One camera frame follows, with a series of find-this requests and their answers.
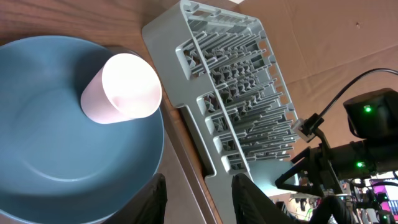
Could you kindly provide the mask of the pink cup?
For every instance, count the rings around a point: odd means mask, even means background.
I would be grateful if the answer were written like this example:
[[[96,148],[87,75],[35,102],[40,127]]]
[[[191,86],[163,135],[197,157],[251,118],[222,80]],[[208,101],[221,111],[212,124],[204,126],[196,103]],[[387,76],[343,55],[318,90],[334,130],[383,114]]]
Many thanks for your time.
[[[84,89],[84,114],[99,124],[146,118],[157,111],[162,86],[155,70],[137,55],[113,55]]]

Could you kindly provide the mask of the light blue cup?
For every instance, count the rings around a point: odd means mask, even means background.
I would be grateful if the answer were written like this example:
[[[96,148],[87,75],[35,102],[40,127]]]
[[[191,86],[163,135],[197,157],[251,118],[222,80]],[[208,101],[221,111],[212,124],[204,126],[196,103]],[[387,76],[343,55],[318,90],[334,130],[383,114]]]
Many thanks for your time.
[[[268,197],[294,193],[291,190],[278,189],[275,181],[290,168],[293,164],[290,161],[266,160],[248,162],[253,182]]]

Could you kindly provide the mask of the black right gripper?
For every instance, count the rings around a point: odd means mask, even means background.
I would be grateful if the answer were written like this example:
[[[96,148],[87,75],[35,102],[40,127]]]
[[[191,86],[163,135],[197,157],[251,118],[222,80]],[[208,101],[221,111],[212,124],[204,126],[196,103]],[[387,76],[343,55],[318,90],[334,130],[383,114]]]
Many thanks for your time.
[[[315,130],[315,135],[322,142],[316,148],[308,147],[295,156],[291,162],[294,164],[288,171],[283,173],[275,180],[278,189],[296,191],[303,194],[309,194],[324,197],[325,190],[332,190],[334,194],[342,194],[343,189],[338,180],[335,171],[330,162],[330,145],[325,134],[320,130]],[[285,182],[293,175],[306,172],[312,185],[292,185]]]

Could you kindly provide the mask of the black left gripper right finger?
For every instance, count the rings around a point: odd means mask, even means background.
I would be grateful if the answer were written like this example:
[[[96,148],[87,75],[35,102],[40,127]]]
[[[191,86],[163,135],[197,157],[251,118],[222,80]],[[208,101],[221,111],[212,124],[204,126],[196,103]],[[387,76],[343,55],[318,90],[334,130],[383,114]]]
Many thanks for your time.
[[[237,224],[296,223],[244,174],[233,177],[232,199]]]

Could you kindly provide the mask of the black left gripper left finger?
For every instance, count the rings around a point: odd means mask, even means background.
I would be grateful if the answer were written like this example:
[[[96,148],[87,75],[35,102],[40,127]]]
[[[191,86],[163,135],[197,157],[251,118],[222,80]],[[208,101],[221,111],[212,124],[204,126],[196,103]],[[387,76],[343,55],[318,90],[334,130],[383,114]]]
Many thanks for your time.
[[[164,224],[166,206],[166,179],[158,173],[103,224]]]

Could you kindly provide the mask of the dark blue plate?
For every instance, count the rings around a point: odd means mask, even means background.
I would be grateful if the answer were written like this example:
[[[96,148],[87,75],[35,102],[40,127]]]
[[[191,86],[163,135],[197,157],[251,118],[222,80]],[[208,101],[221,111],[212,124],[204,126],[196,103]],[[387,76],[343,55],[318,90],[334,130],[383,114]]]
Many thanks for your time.
[[[75,37],[1,47],[1,213],[30,223],[96,223],[122,209],[157,172],[162,113],[90,120],[80,96],[112,52]]]

